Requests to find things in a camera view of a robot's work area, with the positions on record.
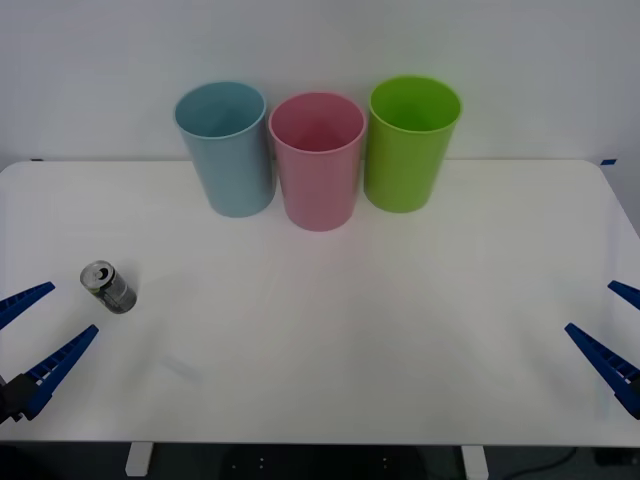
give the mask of floor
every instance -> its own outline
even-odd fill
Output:
[[[127,478],[124,466],[129,445],[124,443],[32,443],[14,444],[35,459],[58,480],[120,480]],[[215,480],[228,445],[156,444],[148,480]],[[464,478],[459,449],[421,447],[420,454],[434,480]],[[487,447],[485,449],[491,480],[523,468],[551,463],[562,457],[567,448]],[[598,466],[593,450],[582,448],[567,464],[552,471],[519,478],[533,480],[636,480],[640,466]]]

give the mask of cup rim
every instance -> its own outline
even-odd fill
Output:
[[[196,135],[195,133],[191,133],[191,132],[185,130],[184,128],[182,128],[182,126],[180,125],[180,122],[178,122],[178,119],[176,117],[178,106],[180,105],[180,103],[182,103],[182,101],[185,98],[187,98],[189,95],[194,93],[196,90],[200,90],[201,88],[208,87],[210,85],[221,85],[223,83],[241,85],[243,87],[250,88],[251,90],[256,92],[258,95],[260,95],[260,99],[262,100],[262,111],[260,112],[260,115],[258,115],[258,118],[251,125],[249,125],[248,127],[244,128],[243,130],[240,130],[240,131],[235,132],[235,133],[231,133],[229,135],[222,135],[222,136],[219,136],[219,137],[208,137],[208,136],[205,137],[205,136],[202,136],[202,135]],[[265,99],[264,95],[262,94],[262,92],[260,90],[258,90],[255,87],[252,87],[251,85],[243,83],[243,82],[236,82],[236,81],[233,81],[233,80],[221,80],[221,81],[218,81],[218,82],[203,83],[202,85],[198,85],[197,87],[192,88],[187,93],[182,95],[180,97],[180,100],[178,100],[178,102],[176,103],[175,107],[173,107],[173,122],[176,124],[176,126],[180,129],[181,132],[189,135],[190,137],[197,138],[199,140],[225,140],[227,138],[236,137],[238,135],[242,135],[245,132],[248,132],[249,130],[254,128],[256,125],[258,125],[264,119],[266,113],[267,113],[267,100]]]
[[[380,117],[380,115],[378,115],[376,113],[376,111],[373,109],[373,105],[371,103],[371,101],[373,99],[373,94],[382,85],[385,85],[387,83],[393,82],[395,80],[399,80],[401,78],[419,78],[421,80],[429,80],[429,81],[437,83],[437,84],[443,86],[444,88],[446,88],[447,90],[449,90],[453,94],[453,96],[456,98],[456,100],[458,101],[458,105],[460,105],[460,111],[458,112],[458,115],[456,116],[456,118],[451,123],[445,125],[444,127],[436,128],[434,130],[407,130],[407,129],[404,129],[404,128],[396,127],[395,125],[391,125],[386,120],[383,120]],[[438,133],[438,132],[441,132],[443,130],[448,130],[449,128],[453,127],[456,123],[458,123],[458,120],[460,120],[460,117],[462,116],[463,110],[464,110],[464,105],[462,103],[462,99],[460,98],[460,95],[458,95],[458,92],[456,92],[453,88],[451,88],[449,85],[447,85],[443,81],[438,80],[437,78],[428,77],[426,75],[417,75],[417,74],[395,75],[393,77],[387,78],[386,80],[378,83],[374,87],[374,89],[371,91],[371,94],[369,95],[369,111],[371,112],[371,115],[373,115],[380,123],[384,124],[386,127],[389,127],[389,128],[391,128],[393,130],[396,130],[398,132],[408,133],[410,135],[430,135],[432,133]]]
[[[317,152],[314,150],[302,150],[300,148],[296,148],[292,145],[289,145],[287,142],[285,142],[284,140],[281,140],[273,131],[273,116],[275,115],[275,113],[278,111],[278,109],[280,109],[285,103],[294,100],[296,98],[299,97],[304,97],[307,95],[317,95],[317,94],[321,94],[321,95],[330,95],[332,97],[337,97],[340,98],[342,100],[346,100],[347,102],[349,102],[351,105],[353,105],[354,107],[356,107],[358,109],[358,112],[360,113],[360,116],[362,117],[362,129],[360,129],[360,132],[358,133],[358,135],[356,135],[356,137],[351,140],[349,143],[346,143],[345,145],[342,145],[341,147],[338,148],[334,148],[333,150],[322,150],[321,152]],[[271,114],[269,115],[269,133],[271,133],[271,136],[273,137],[273,139],[278,142],[280,145],[283,145],[285,147],[287,147],[288,149],[291,149],[295,152],[299,152],[299,153],[304,153],[305,155],[327,155],[327,154],[331,154],[331,153],[336,153],[336,152],[341,152],[342,150],[346,150],[347,148],[351,147],[352,145],[358,143],[362,137],[364,136],[364,133],[367,131],[367,116],[364,113],[364,110],[362,108],[360,108],[360,106],[354,102],[353,100],[351,100],[349,97],[347,97],[346,95],[342,95],[340,93],[336,93],[336,92],[330,92],[330,91],[326,91],[326,90],[312,90],[309,92],[302,92],[302,93],[297,93],[295,95],[292,95],[288,98],[286,98],[285,100],[283,100],[282,102],[280,102],[278,104],[278,106],[276,108],[273,109],[273,111],[271,112]]]

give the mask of can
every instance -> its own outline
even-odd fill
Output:
[[[138,299],[136,292],[113,265],[104,260],[84,267],[80,273],[80,283],[112,313],[128,312]]]

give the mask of pink cup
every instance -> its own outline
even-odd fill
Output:
[[[321,232],[349,220],[366,126],[360,107],[330,92],[296,95],[271,113],[284,208],[293,223]]]

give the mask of can lid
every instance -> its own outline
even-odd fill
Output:
[[[98,260],[90,263],[80,273],[80,283],[88,289],[105,286],[113,278],[114,268],[109,262]]]

